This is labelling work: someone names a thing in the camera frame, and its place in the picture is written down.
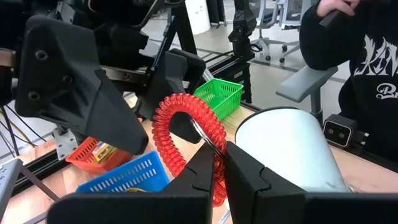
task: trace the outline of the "person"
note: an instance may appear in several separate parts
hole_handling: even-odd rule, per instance
[[[323,27],[331,11],[345,14]],[[365,150],[398,162],[398,1],[320,0],[303,16],[300,48],[310,68],[349,60],[340,90],[342,116],[369,133]]]

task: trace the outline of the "orange plastic basket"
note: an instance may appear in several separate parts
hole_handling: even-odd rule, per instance
[[[131,155],[128,152],[117,149],[106,161],[102,162],[101,164],[92,163],[95,160],[93,151],[97,142],[98,140],[88,137],[66,158],[66,161],[86,172],[96,175],[102,175],[130,161]]]

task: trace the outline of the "wooden table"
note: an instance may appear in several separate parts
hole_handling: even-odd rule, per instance
[[[135,104],[135,99],[128,101],[130,105]],[[234,141],[234,134],[239,124],[247,118],[253,111],[240,107],[224,121],[223,125],[227,132],[227,140]],[[151,122],[143,122],[143,127],[149,136],[149,143],[146,148],[146,153],[155,150],[153,135],[151,133]],[[175,145],[180,149],[181,154],[186,160],[192,158],[203,141],[199,144],[191,144],[176,136],[172,136]],[[45,149],[51,150],[55,146],[53,142],[49,142]],[[32,151],[29,155],[23,155],[24,161],[30,161],[40,154],[45,149]],[[337,161],[341,173],[345,181],[357,192],[398,192],[398,174],[381,166],[375,165],[372,162],[366,161],[360,157],[354,156],[348,152],[342,151],[331,146],[333,155]],[[166,168],[166,173],[172,180],[171,173]],[[75,166],[67,166],[64,169],[43,180],[43,183],[52,189],[59,197],[66,194],[74,193],[80,184],[94,178],[94,175],[87,174]],[[8,206],[2,223],[23,223],[45,211],[53,203],[43,192],[36,186],[33,186],[20,194],[13,197]],[[213,223],[218,223],[226,208],[224,205],[213,210]]]

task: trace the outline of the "gray floor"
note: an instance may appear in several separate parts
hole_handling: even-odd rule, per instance
[[[267,5],[272,7],[274,4],[269,1]],[[224,0],[224,6],[226,11],[227,20],[233,19],[234,7],[233,0]],[[151,45],[159,45],[163,39],[163,31],[167,24],[164,15],[160,15],[148,22],[143,28],[143,31],[149,35],[152,40]],[[212,27],[208,32],[198,34],[195,36],[195,42],[198,48],[198,54],[204,58],[210,58],[223,52],[232,50],[231,43],[228,42],[228,35],[232,31],[232,25]],[[281,40],[284,42],[292,42],[299,39],[299,33],[296,30],[281,30],[279,26],[271,27],[270,29],[263,30],[264,37],[268,37],[274,40]],[[251,40],[255,40],[259,36],[259,31],[255,30],[250,36]],[[173,47],[179,48],[178,38],[174,39]],[[301,52],[297,51],[292,55],[286,57],[286,61],[283,65],[279,63],[279,58],[282,56],[281,46],[271,46],[271,61],[267,62],[264,59],[264,55],[257,54],[256,58],[251,61],[251,84],[252,84],[252,100],[255,106],[260,108],[269,108],[273,106],[296,106],[302,110],[308,111],[310,109],[309,99],[305,99],[302,103],[296,104],[275,94],[275,91],[279,84],[285,79],[293,75],[296,71],[300,70],[305,66],[305,62],[301,56]],[[216,63],[222,60],[221,57],[212,63]],[[336,73],[330,81],[322,88],[322,106],[324,110],[324,116],[327,117],[332,113],[338,113],[340,108],[338,106],[338,92],[343,85],[344,81],[349,77],[347,63],[340,66],[340,70]],[[28,135],[29,139],[35,144],[41,144],[42,141],[38,139],[31,131],[29,131],[18,118],[7,110],[10,119],[22,129],[23,132]],[[24,118],[24,120],[41,136],[45,139],[51,139],[51,132],[55,127],[54,124],[35,118]],[[0,121],[5,124],[4,118],[0,117]],[[11,142],[8,132],[0,126],[0,131],[7,137],[8,141]],[[20,150],[28,150],[30,146],[20,140],[17,140],[17,145]],[[5,143],[0,141],[0,163],[12,158]]]

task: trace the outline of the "green basket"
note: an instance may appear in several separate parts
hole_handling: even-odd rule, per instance
[[[238,108],[243,85],[214,78],[195,91],[210,106],[220,121]]]

